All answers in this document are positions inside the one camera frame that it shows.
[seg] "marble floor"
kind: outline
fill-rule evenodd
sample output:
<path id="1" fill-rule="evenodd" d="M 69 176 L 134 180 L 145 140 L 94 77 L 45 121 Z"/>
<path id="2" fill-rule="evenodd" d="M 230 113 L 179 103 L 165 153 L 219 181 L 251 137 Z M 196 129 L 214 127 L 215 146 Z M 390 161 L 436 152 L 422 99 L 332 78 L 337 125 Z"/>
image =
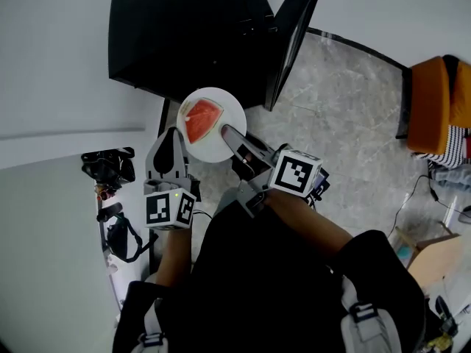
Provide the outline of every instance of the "marble floor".
<path id="1" fill-rule="evenodd" d="M 247 129 L 277 148 L 294 148 L 323 159 L 329 190 L 317 210 L 353 235 L 368 229 L 389 234 L 394 215 L 410 195 L 417 177 L 426 174 L 403 141 L 396 140 L 402 93 L 401 71 L 360 50 L 306 34 L 300 53 L 274 111 L 246 110 Z M 172 102 L 167 126 L 179 105 Z M 199 209 L 213 214 L 222 193 L 238 184 L 230 161 L 210 164 L 190 159 L 190 174 L 201 180 Z M 435 203 L 421 179 L 414 197 L 401 210 L 397 226 L 416 239 L 442 234 L 437 221 L 452 221 L 452 230 L 470 225 L 455 222 L 447 208 Z M 436 189 L 440 200 L 461 209 L 471 195 Z M 193 259 L 199 254 L 209 219 L 194 218 Z M 398 246 L 397 236 L 390 241 Z"/>

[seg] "black bag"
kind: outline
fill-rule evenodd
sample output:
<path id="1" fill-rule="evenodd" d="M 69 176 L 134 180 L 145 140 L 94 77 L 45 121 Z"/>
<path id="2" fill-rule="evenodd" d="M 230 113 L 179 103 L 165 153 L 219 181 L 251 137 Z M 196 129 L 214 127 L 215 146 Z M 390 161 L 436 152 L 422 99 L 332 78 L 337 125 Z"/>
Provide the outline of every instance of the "black bag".
<path id="1" fill-rule="evenodd" d="M 149 239 L 149 242 L 143 247 L 142 238 L 139 237 L 132 228 L 130 220 L 124 217 L 123 213 L 118 213 L 116 217 L 116 223 L 108 228 L 107 245 L 113 255 L 119 257 L 119 259 L 126 263 L 132 263 L 138 259 L 139 255 L 153 245 L 159 236 L 157 234 L 153 234 Z M 137 251 L 130 259 L 127 258 L 127 230 L 131 232 L 135 242 L 138 244 Z"/>
<path id="2" fill-rule="evenodd" d="M 85 153 L 81 156 L 82 171 L 99 184 L 119 189 L 121 185 L 135 181 L 133 157 L 134 149 L 130 147 Z"/>

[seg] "black sleeve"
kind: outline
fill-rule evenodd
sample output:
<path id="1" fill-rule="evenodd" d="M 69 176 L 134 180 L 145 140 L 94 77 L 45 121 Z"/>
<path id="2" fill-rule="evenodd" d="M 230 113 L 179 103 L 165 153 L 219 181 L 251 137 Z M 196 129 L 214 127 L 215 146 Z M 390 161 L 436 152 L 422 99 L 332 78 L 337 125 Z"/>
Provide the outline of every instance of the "black sleeve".
<path id="1" fill-rule="evenodd" d="M 172 297 L 172 290 L 149 282 L 131 282 L 124 300 L 121 318 L 113 341 L 113 353 L 130 353 L 138 345 L 138 337 L 145 332 L 144 316 L 157 298 L 164 301 Z M 162 319 L 157 314 L 163 331 Z"/>
<path id="2" fill-rule="evenodd" d="M 425 331 L 425 297 L 383 232 L 353 238 L 332 265 L 354 284 L 358 299 L 389 312 L 403 352 L 413 352 Z"/>

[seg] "person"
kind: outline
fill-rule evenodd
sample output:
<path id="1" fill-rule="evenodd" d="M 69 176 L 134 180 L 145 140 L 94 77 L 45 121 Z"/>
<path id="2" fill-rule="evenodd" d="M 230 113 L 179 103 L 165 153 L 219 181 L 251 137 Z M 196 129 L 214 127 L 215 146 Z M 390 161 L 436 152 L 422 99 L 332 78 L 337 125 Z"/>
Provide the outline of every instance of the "person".
<path id="1" fill-rule="evenodd" d="M 171 231 L 155 284 L 129 286 L 113 352 L 135 348 L 157 303 L 170 352 L 345 352 L 344 277 L 358 299 L 390 314 L 402 352 L 414 352 L 424 295 L 384 233 L 353 238 L 282 191 L 264 203 L 255 218 L 238 202 L 219 205 L 193 270 L 191 230 Z"/>

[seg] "watermelon slice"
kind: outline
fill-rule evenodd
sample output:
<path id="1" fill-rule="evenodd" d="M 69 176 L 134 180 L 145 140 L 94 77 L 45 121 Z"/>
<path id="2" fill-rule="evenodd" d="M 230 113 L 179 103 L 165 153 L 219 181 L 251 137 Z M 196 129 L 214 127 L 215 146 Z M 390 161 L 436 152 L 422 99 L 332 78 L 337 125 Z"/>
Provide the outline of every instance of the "watermelon slice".
<path id="1" fill-rule="evenodd" d="M 206 136 L 216 125 L 224 109 L 210 99 L 200 99 L 185 116 L 186 134 L 190 144 Z"/>

